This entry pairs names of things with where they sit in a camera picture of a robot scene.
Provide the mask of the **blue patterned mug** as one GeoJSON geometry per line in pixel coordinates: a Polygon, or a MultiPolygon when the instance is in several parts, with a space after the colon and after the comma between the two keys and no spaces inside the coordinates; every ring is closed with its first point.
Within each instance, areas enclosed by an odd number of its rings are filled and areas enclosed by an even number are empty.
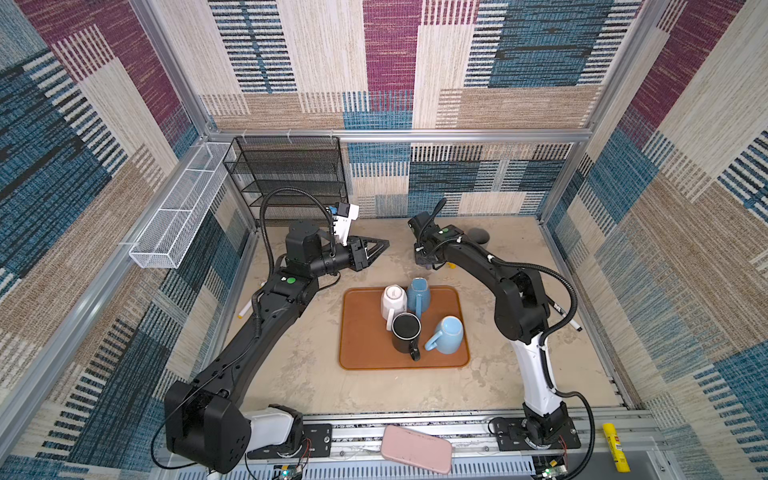
{"type": "Polygon", "coordinates": [[[430,305],[430,289],[425,278],[414,278],[407,289],[407,309],[421,318],[430,305]]]}

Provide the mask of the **white faceted mug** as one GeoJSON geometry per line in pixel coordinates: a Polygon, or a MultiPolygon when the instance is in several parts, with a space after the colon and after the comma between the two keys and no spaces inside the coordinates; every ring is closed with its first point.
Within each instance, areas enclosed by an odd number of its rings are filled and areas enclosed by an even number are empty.
{"type": "Polygon", "coordinates": [[[380,311],[386,321],[386,330],[392,329],[394,318],[407,310],[407,293],[399,285],[387,286],[381,295],[380,311]]]}

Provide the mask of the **grey mug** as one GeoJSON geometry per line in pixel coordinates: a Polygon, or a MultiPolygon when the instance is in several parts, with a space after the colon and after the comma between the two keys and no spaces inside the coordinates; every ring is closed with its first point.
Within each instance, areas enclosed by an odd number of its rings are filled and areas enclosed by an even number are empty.
{"type": "Polygon", "coordinates": [[[478,245],[486,245],[490,241],[490,234],[482,228],[471,228],[466,232],[466,236],[478,245]]]}

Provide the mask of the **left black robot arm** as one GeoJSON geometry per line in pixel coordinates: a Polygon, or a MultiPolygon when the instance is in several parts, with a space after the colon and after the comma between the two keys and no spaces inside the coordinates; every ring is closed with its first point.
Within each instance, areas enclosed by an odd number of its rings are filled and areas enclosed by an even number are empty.
{"type": "Polygon", "coordinates": [[[304,220],[293,223],[285,255],[268,260],[268,278],[252,295],[244,325],[192,381],[177,381],[167,391],[165,419],[157,432],[168,451],[189,465],[226,474],[250,452],[270,449],[291,457],[304,449],[300,412],[271,404],[245,416],[240,410],[244,396],[277,341],[320,291],[320,278],[364,270],[389,246],[385,239],[349,235],[350,205],[320,210],[327,231],[304,220]]]}

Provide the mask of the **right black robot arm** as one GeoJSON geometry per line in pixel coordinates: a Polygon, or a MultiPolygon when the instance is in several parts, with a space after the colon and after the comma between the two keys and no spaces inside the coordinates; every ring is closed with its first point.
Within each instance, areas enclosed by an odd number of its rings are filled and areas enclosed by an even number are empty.
{"type": "Polygon", "coordinates": [[[576,394],[557,389],[547,339],[575,316],[578,308],[575,289],[552,269],[505,261],[457,227],[438,226],[435,217],[445,203],[442,199],[431,213],[421,212],[409,219],[408,225],[415,237],[415,260],[420,265],[454,264],[493,294],[495,325],[510,340],[523,378],[527,441],[536,448],[555,444],[561,431],[571,428],[564,400],[576,394]],[[560,281],[570,297],[569,310],[553,326],[548,320],[555,302],[545,292],[542,274],[560,281]]]}

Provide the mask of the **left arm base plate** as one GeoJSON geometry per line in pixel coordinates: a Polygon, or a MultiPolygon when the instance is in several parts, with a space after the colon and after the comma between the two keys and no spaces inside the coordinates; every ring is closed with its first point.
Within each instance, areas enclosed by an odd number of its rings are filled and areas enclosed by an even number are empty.
{"type": "Polygon", "coordinates": [[[333,426],[330,423],[304,424],[298,440],[290,436],[286,446],[268,446],[249,451],[248,460],[288,460],[299,459],[306,451],[310,458],[330,456],[333,439],[333,426]]]}

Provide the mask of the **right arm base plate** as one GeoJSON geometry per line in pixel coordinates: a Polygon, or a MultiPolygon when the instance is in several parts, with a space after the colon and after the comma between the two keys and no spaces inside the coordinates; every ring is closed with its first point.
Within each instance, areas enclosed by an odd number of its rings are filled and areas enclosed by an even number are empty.
{"type": "Polygon", "coordinates": [[[561,442],[568,450],[582,447],[582,437],[578,434],[572,420],[548,436],[543,444],[535,443],[528,430],[523,426],[525,419],[516,417],[494,417],[488,423],[491,435],[496,439],[500,451],[533,451],[561,449],[561,442]]]}

